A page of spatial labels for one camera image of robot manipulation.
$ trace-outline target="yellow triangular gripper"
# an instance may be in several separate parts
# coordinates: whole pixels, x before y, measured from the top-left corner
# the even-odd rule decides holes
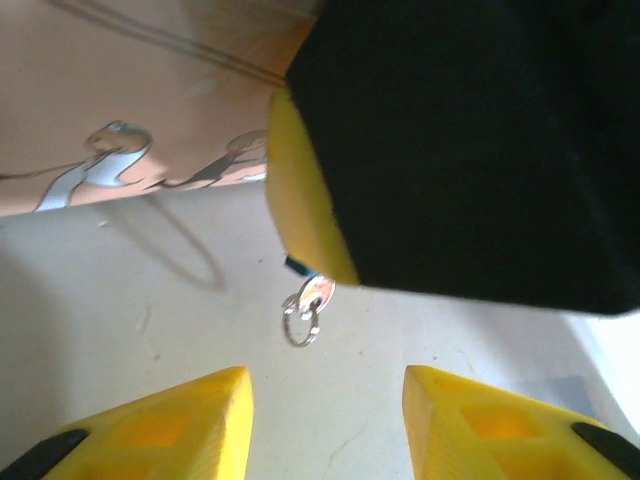
[[[403,410],[416,480],[627,478],[571,430],[596,421],[434,368],[407,368]]]
[[[251,378],[231,368],[69,425],[89,436],[46,480],[240,480]]]

